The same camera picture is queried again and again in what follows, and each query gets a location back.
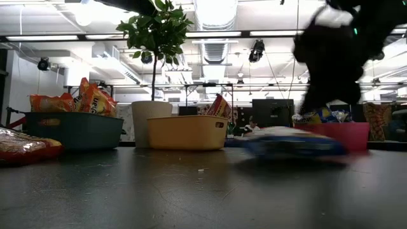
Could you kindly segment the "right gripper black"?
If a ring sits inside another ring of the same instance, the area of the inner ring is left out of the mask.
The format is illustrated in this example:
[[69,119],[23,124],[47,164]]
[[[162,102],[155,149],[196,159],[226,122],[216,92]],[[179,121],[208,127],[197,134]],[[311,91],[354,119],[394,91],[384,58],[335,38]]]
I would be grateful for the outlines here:
[[321,87],[330,80],[339,85],[336,98],[350,105],[361,98],[357,81],[365,63],[365,35],[348,25],[329,27],[309,25],[294,37],[295,59],[307,66],[310,86],[303,98],[300,114],[318,110],[328,103]]

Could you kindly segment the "blue shrimp ramen pack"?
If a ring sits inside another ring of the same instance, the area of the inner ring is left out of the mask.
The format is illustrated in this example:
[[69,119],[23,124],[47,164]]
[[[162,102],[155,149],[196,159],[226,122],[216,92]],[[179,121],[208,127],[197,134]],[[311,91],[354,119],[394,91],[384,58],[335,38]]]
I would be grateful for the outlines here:
[[327,108],[321,108],[316,111],[305,113],[304,115],[294,114],[292,116],[293,123],[296,124],[320,124],[320,123],[333,123],[338,119],[333,116],[332,111]]
[[339,141],[306,130],[267,127],[248,133],[242,146],[258,158],[343,156],[347,150]]
[[337,110],[333,111],[332,115],[338,120],[338,122],[343,123],[343,122],[352,122],[352,115],[348,111],[345,110]]

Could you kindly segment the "red beef ramen pack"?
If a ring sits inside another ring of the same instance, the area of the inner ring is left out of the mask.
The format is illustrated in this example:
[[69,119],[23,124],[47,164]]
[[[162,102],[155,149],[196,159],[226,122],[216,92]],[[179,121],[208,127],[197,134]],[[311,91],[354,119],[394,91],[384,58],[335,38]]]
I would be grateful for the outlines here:
[[216,99],[207,110],[206,115],[217,116],[229,119],[232,114],[232,107],[223,98],[222,95],[216,94]]
[[54,159],[63,150],[59,141],[0,127],[0,165],[27,165]]

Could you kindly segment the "green leafy indoor tree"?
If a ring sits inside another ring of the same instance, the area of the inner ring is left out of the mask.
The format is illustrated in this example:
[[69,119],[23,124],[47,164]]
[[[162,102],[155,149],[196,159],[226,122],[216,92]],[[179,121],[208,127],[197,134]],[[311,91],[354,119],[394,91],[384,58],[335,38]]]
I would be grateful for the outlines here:
[[183,53],[189,27],[193,25],[181,6],[175,7],[171,0],[148,0],[152,11],[139,12],[126,22],[121,21],[116,30],[127,39],[127,47],[135,49],[134,59],[152,58],[153,76],[151,100],[155,100],[156,70],[159,61],[179,65],[178,55]]

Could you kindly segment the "orange patterned cloth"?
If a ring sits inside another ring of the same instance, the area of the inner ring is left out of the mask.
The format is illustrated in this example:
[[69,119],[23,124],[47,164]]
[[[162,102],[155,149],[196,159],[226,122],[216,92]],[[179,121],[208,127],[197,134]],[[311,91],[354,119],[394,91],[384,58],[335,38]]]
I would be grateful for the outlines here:
[[391,120],[392,107],[388,104],[363,104],[363,112],[369,123],[370,141],[385,141]]

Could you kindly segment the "large black monitor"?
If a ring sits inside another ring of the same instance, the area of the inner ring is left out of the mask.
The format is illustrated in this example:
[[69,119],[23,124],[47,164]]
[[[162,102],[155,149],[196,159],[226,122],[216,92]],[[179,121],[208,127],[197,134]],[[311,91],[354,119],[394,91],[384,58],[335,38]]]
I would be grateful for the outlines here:
[[254,99],[252,116],[261,128],[292,127],[294,101],[292,99]]

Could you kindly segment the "black office chair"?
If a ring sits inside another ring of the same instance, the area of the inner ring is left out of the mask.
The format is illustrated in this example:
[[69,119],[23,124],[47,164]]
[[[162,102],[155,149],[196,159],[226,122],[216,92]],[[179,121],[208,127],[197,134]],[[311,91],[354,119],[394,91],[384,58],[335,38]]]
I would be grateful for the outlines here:
[[407,109],[401,109],[392,113],[390,133],[399,142],[407,142]]

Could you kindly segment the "white patterned cloth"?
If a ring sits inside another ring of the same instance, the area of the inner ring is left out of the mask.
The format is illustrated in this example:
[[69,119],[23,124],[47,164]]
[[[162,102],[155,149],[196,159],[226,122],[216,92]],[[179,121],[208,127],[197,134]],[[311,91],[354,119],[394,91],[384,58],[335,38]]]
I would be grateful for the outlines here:
[[123,120],[121,142],[134,142],[134,124],[130,105],[117,105],[116,117]]

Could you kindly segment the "beige plant pot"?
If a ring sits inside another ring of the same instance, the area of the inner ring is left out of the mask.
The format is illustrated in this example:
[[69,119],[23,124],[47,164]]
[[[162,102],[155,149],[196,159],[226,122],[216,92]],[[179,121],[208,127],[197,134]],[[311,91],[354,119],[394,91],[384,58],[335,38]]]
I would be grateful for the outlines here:
[[172,104],[162,101],[135,101],[131,104],[136,148],[149,148],[148,119],[171,116]]

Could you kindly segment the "small black monitor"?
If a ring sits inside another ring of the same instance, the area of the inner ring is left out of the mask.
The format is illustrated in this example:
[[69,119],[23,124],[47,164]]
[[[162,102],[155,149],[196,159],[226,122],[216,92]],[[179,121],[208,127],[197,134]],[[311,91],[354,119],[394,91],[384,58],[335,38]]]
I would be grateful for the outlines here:
[[179,116],[191,116],[197,115],[198,110],[196,106],[179,106],[178,115]]

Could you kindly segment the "blue-grey plastic basket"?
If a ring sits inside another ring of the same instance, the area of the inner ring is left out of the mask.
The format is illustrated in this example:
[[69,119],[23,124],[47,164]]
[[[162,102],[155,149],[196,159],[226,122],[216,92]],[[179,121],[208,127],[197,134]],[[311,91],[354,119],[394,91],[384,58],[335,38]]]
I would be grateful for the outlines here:
[[124,120],[92,113],[25,114],[27,133],[59,141],[68,150],[113,149],[119,145]]

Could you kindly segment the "yellow plastic basket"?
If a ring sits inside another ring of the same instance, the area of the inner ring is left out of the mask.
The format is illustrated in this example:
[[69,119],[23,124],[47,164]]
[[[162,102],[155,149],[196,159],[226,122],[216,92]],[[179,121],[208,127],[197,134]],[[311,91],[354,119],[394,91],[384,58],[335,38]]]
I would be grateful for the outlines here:
[[228,119],[190,115],[148,119],[153,149],[210,151],[224,147]]

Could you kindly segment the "red bar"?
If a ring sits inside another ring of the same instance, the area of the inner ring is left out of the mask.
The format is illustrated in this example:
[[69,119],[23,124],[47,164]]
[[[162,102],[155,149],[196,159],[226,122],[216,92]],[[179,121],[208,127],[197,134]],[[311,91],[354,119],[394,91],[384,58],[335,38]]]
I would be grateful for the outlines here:
[[23,117],[23,118],[21,118],[21,119],[19,119],[17,121],[14,121],[13,123],[8,124],[7,127],[8,128],[15,128],[15,127],[23,125],[23,124],[26,124],[26,117]]

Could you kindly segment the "white ceiling air duct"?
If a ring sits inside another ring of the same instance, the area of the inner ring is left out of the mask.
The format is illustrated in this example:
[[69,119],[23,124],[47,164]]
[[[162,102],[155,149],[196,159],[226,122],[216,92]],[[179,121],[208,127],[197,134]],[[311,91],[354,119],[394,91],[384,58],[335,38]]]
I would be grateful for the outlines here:
[[232,31],[238,0],[193,0],[198,31]]

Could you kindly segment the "black metal frame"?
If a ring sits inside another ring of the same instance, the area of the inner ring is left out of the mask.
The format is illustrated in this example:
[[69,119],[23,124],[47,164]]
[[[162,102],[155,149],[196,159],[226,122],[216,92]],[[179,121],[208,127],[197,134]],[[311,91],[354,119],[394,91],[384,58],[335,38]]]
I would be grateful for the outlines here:
[[231,121],[234,122],[234,86],[233,83],[197,83],[197,84],[183,84],[181,85],[181,87],[185,88],[186,91],[186,102],[185,105],[188,106],[188,88],[189,87],[193,87],[194,89],[198,88],[198,87],[221,87],[224,90],[226,90],[230,95],[231,95]]

